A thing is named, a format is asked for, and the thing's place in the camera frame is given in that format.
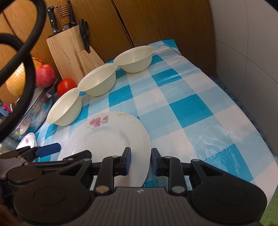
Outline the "black scissors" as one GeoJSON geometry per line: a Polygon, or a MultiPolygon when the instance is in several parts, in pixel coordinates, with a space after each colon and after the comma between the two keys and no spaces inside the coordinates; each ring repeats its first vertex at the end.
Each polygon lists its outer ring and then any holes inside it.
{"type": "Polygon", "coordinates": [[[89,25],[88,22],[84,19],[79,20],[79,30],[81,34],[81,38],[83,40],[84,48],[89,54],[91,52],[89,47],[89,25]]]}

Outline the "deep plate with pink flowers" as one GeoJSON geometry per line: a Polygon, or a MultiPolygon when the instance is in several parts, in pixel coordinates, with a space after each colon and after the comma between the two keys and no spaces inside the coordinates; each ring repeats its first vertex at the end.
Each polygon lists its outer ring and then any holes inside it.
{"type": "Polygon", "coordinates": [[[27,135],[25,135],[23,137],[23,139],[20,141],[20,143],[18,144],[16,149],[20,149],[20,148],[27,147],[27,146],[30,146],[31,148],[37,146],[36,136],[32,132],[28,133],[27,135]]]}

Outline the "white plate with red flowers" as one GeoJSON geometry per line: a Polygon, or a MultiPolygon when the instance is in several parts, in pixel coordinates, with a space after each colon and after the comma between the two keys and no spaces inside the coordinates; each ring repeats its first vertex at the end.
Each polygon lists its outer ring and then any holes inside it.
{"type": "Polygon", "coordinates": [[[58,160],[89,150],[93,162],[112,155],[121,156],[131,148],[131,164],[127,176],[115,178],[115,186],[143,186],[151,156],[149,135],[138,118],[124,112],[106,112],[82,123],[62,145],[58,160]]]}

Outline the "wooden knife block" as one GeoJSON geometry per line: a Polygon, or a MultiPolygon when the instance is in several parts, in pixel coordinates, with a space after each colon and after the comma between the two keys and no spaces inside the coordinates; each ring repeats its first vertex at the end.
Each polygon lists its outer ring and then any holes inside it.
{"type": "Polygon", "coordinates": [[[104,64],[92,47],[85,50],[79,26],[72,27],[46,40],[62,79],[79,83],[84,76],[104,64]]]}

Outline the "cream bowl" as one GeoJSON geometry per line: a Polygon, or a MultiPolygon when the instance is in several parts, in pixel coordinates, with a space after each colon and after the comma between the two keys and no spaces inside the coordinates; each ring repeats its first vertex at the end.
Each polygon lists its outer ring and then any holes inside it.
{"type": "Polygon", "coordinates": [[[149,45],[135,47],[119,54],[113,63],[128,73],[141,72],[150,66],[154,51],[149,45]]]}
{"type": "Polygon", "coordinates": [[[102,96],[112,89],[116,81],[117,66],[104,64],[89,72],[78,84],[78,89],[90,96],[102,96]]]}
{"type": "Polygon", "coordinates": [[[61,96],[50,109],[47,123],[66,126],[74,122],[81,113],[82,102],[79,89],[73,88],[61,96]]]}

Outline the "red tomato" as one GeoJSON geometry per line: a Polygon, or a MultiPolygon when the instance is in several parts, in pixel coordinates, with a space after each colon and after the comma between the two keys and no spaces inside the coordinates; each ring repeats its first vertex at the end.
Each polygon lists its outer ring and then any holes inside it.
{"type": "Polygon", "coordinates": [[[73,88],[76,88],[76,87],[77,87],[77,85],[74,80],[72,80],[70,78],[65,78],[57,86],[58,96],[62,96],[67,91],[69,91],[73,88]]]}

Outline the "red apple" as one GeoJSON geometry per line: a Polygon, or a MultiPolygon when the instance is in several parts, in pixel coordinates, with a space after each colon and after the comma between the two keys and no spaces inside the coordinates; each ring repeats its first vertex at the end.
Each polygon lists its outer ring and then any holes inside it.
{"type": "Polygon", "coordinates": [[[53,67],[49,64],[40,65],[36,69],[36,86],[47,88],[56,80],[56,73],[53,67]]]}

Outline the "yellow pomelo in net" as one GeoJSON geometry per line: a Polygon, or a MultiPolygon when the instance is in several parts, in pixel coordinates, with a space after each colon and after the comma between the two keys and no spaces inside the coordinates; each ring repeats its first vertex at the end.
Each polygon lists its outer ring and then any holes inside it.
{"type": "Polygon", "coordinates": [[[25,68],[21,63],[19,67],[5,82],[8,91],[14,96],[21,96],[25,86],[25,68]]]}

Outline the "blue checked tablecloth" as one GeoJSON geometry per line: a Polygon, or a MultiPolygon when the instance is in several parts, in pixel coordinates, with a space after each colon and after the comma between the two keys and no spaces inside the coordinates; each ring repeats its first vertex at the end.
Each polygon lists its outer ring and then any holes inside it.
{"type": "Polygon", "coordinates": [[[38,144],[64,143],[89,117],[121,111],[142,122],[161,155],[182,162],[201,159],[257,185],[271,200],[277,163],[257,128],[213,79],[180,54],[172,39],[153,47],[146,70],[119,68],[109,93],[92,97],[82,92],[79,118],[65,127],[43,124],[36,132],[38,144]]]}

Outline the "steel pan with glass lid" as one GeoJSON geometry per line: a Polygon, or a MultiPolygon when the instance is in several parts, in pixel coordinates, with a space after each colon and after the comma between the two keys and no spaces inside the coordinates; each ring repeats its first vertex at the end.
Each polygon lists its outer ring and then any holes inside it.
{"type": "Polygon", "coordinates": [[[35,133],[41,127],[53,105],[57,82],[58,78],[50,87],[37,87],[34,90],[32,101],[26,113],[9,135],[11,138],[22,140],[26,134],[35,133]]]}

